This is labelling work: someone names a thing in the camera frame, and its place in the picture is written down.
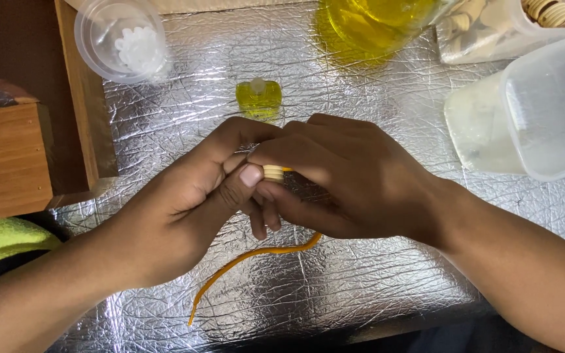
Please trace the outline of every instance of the clear plastic container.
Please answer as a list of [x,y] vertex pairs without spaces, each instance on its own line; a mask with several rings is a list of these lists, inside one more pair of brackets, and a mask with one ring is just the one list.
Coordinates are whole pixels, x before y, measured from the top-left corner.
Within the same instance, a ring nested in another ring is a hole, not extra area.
[[467,169],[565,177],[565,40],[453,92],[444,115]]
[[140,82],[165,63],[163,25],[145,0],[87,0],[74,31],[84,62],[107,80]]
[[565,38],[565,28],[542,28],[521,0],[461,0],[439,20],[442,62],[477,63],[519,57]]

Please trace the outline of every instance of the black fabric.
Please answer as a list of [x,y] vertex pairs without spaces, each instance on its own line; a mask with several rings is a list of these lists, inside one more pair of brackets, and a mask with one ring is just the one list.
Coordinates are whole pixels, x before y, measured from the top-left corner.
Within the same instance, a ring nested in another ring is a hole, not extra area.
[[32,250],[27,253],[20,253],[2,259],[0,260],[0,276],[15,268],[21,267],[22,265],[33,261],[48,252],[49,250]]

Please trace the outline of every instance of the right hand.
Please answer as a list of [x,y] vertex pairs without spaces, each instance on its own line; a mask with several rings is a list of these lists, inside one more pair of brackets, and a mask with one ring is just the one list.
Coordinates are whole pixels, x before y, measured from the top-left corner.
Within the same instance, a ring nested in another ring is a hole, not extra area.
[[248,161],[293,168],[326,189],[330,207],[276,183],[257,186],[286,221],[341,239],[401,235],[440,246],[445,204],[460,189],[425,170],[375,124],[324,114],[288,123]]

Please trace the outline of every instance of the silver foil mat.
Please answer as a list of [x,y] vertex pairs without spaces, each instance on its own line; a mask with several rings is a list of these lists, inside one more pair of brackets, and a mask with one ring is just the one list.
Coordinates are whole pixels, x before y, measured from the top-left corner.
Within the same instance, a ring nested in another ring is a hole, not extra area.
[[[277,124],[304,121],[314,112],[373,121],[436,175],[565,238],[565,179],[539,183],[469,172],[451,144],[444,98],[507,62],[443,66],[430,30],[386,64],[351,63],[338,59],[337,45],[323,42],[328,36],[318,30],[321,13],[318,3],[296,3],[165,16],[170,54],[156,83],[104,86],[121,179],[97,200],[57,210],[59,222],[81,233],[105,221],[156,173],[238,114],[236,84],[262,76],[282,85]],[[218,268],[250,249],[298,244],[311,235],[286,225],[258,243],[249,229],[247,218],[236,215],[187,275],[115,294],[50,351],[221,352],[308,337],[356,342],[493,312],[430,247],[403,237],[326,238],[304,253],[240,263],[206,293],[187,327],[195,293]]]

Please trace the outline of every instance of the yellow cord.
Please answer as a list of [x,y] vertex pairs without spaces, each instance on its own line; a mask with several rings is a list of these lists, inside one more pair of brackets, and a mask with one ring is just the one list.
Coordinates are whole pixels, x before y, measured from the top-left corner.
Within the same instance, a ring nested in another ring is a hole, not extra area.
[[206,283],[204,283],[204,286],[200,288],[200,291],[195,295],[195,299],[193,300],[193,309],[191,310],[191,317],[189,318],[188,325],[191,326],[191,324],[193,323],[193,318],[195,317],[195,309],[197,308],[198,303],[200,303],[200,299],[202,295],[204,295],[204,293],[208,290],[208,288],[210,288],[210,286],[213,285],[213,283],[215,283],[215,281],[219,279],[219,277],[221,277],[229,269],[233,268],[236,264],[240,263],[241,261],[244,261],[247,258],[251,258],[255,255],[260,255],[260,254],[267,254],[267,253],[288,254],[288,253],[294,253],[295,251],[309,250],[318,243],[319,238],[321,238],[321,233],[315,232],[313,234],[313,237],[311,237],[310,240],[306,242],[304,245],[284,246],[284,247],[263,247],[261,249],[248,251],[247,253],[240,255],[238,258],[228,262],[226,265],[224,265],[224,267],[218,269],[217,272],[215,272],[215,274],[211,278],[208,278]]

